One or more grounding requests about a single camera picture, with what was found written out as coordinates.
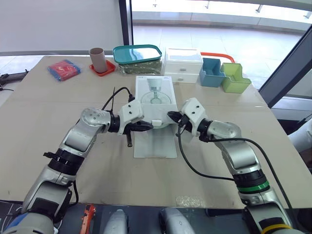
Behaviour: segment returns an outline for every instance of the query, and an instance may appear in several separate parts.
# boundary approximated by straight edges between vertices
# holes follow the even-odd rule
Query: white drawer box
[[[171,77],[174,83],[196,83],[199,74],[165,73],[165,76]]]
[[[199,74],[203,59],[197,49],[166,49],[164,73]]]

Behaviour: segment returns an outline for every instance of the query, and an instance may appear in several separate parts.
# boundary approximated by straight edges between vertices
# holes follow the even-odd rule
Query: yellow ring
[[[270,230],[277,229],[277,228],[286,228],[286,229],[293,229],[292,227],[286,225],[286,224],[274,224],[266,227],[265,229],[262,230],[261,234],[265,234]]]

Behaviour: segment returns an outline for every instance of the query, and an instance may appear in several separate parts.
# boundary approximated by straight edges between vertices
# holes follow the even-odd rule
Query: red coaster
[[[106,72],[103,72],[103,73],[98,73],[96,70],[94,70],[94,67],[93,67],[93,64],[91,64],[89,67],[90,69],[95,73],[97,74],[99,77],[103,77],[107,74],[110,74],[112,72],[115,71],[115,68],[116,66],[113,65],[110,61],[106,60],[106,65],[107,65],[107,71]]]

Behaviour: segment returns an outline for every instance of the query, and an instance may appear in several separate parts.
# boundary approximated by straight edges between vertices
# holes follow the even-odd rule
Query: clear tape
[[[198,196],[177,196],[175,201],[178,207],[206,207],[205,201]]]

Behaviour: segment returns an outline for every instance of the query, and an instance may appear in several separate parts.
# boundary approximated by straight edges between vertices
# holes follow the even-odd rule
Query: blue organizer
[[[199,73],[201,86],[219,87],[225,78],[220,67],[219,59],[203,58],[203,67]]]

